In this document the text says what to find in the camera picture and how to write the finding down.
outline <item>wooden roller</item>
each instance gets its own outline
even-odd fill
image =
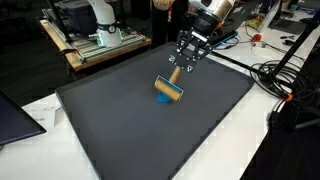
[[[175,85],[180,73],[181,73],[181,68],[177,66],[173,71],[169,79],[169,82],[167,80],[165,80],[167,82],[162,82],[161,80],[158,79],[154,84],[155,88],[158,89],[163,94],[165,94],[166,96],[170,97],[174,101],[180,100],[183,91],[178,86]]]

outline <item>laptop lid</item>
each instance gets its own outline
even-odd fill
[[[0,90],[0,146],[45,132],[42,126]]]
[[[215,36],[212,44],[218,44],[224,39],[227,39],[229,36],[235,34],[236,30],[244,21],[248,19],[251,12],[259,3],[259,0],[252,0],[231,10],[230,14],[225,19],[223,26],[221,27],[222,34],[220,36]]]

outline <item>white table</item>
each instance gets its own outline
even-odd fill
[[[251,28],[248,28],[248,32],[251,35],[256,33]],[[242,41],[249,40],[244,28],[239,29],[239,34]],[[280,40],[280,36],[284,35],[289,34],[276,30],[267,30],[262,33],[264,41],[288,50],[289,47],[281,44],[283,40]],[[307,58],[319,35],[320,28],[309,36],[296,55]],[[268,59],[253,55],[250,43],[239,44],[229,50],[219,51],[219,53],[247,65],[268,61]],[[209,58],[248,74],[247,70],[225,60],[212,56]],[[302,61],[297,58],[292,58],[290,62],[302,66]],[[254,85],[192,155],[174,179],[239,179],[267,134],[267,116],[278,101],[277,98]],[[46,134],[4,147],[0,152],[1,180],[98,179],[62,109],[56,113],[55,127],[47,130]]]

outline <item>black mat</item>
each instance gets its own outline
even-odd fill
[[[167,44],[57,90],[101,179],[171,179],[253,85],[204,59],[181,75],[181,101],[159,104],[153,84],[173,72],[174,49]]]

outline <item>person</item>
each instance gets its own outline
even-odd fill
[[[187,11],[196,12],[196,8],[188,0],[175,0],[167,10],[155,7],[152,1],[152,47],[158,47],[168,42],[176,41],[178,33],[183,29],[182,17]]]

